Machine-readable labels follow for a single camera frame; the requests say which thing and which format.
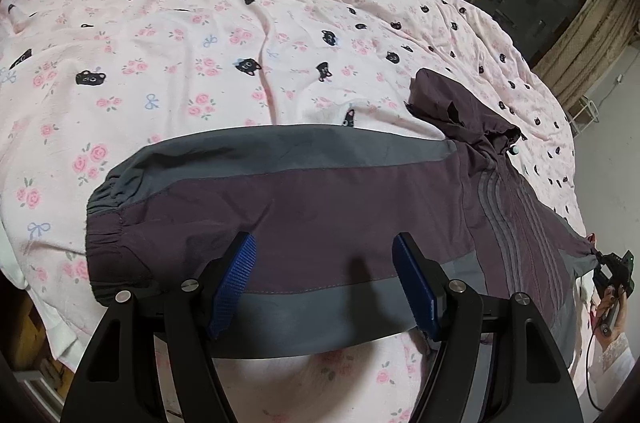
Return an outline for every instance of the white wall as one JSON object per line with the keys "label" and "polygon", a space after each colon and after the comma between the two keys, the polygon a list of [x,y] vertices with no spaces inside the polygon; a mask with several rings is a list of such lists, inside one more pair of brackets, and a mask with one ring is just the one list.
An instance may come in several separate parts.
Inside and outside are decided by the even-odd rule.
{"label": "white wall", "polygon": [[[630,249],[640,257],[640,57],[628,47],[608,71],[592,96],[600,100],[612,79],[629,64],[622,83],[600,108],[600,122],[575,139],[575,193],[587,233],[594,231],[602,253],[622,256]],[[639,285],[629,300],[626,335],[631,352],[640,356],[640,265],[634,273]],[[596,412],[586,394],[580,399],[585,422]]]}

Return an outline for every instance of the finger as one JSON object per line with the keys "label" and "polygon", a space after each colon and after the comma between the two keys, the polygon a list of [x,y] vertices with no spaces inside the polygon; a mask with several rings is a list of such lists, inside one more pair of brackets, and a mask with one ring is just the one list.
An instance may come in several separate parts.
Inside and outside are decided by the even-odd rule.
{"label": "finger", "polygon": [[626,292],[622,292],[619,298],[620,310],[618,311],[618,316],[616,318],[616,329],[618,329],[621,333],[625,330],[626,325]]}

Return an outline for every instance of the blue bow print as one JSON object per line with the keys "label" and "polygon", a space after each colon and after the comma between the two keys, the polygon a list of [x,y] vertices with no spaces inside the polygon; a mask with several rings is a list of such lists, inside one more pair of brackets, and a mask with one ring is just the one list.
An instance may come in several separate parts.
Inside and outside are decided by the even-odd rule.
{"label": "blue bow print", "polygon": [[0,84],[5,82],[15,83],[15,71],[7,71],[5,68],[0,69]]}
{"label": "blue bow print", "polygon": [[204,39],[202,45],[208,48],[210,45],[215,44],[216,42],[218,42],[218,38],[214,37],[213,35],[209,35],[206,39]]}
{"label": "blue bow print", "polygon": [[149,93],[148,95],[146,95],[146,105],[145,105],[145,109],[148,109],[149,111],[152,109],[160,109],[160,106],[158,105],[158,102],[160,101],[158,98],[156,98],[156,95],[154,95],[154,93]]}
{"label": "blue bow print", "polygon": [[29,234],[29,240],[33,239],[33,234],[37,231],[38,234],[36,237],[40,237],[43,231],[49,231],[51,229],[51,225],[49,223],[42,223],[41,225],[37,225],[36,223],[29,223],[27,229],[31,232]]}

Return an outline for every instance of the white sleeve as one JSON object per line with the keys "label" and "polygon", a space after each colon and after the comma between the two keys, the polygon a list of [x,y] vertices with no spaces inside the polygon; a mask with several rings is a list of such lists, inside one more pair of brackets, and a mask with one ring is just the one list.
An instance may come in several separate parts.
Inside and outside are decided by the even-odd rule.
{"label": "white sleeve", "polygon": [[629,349],[629,342],[626,335],[622,333],[607,347],[590,369],[596,386],[598,405],[601,408],[611,401],[635,364],[636,360]]}

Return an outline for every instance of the jacket sleeve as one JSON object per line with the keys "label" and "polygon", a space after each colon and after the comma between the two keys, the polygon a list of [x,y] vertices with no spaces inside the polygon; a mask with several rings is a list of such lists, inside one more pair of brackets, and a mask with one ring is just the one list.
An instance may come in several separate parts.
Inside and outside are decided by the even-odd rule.
{"label": "jacket sleeve", "polygon": [[408,109],[438,127],[448,138],[474,144],[483,137],[503,152],[520,137],[520,129],[480,102],[468,89],[430,69],[411,83]]}

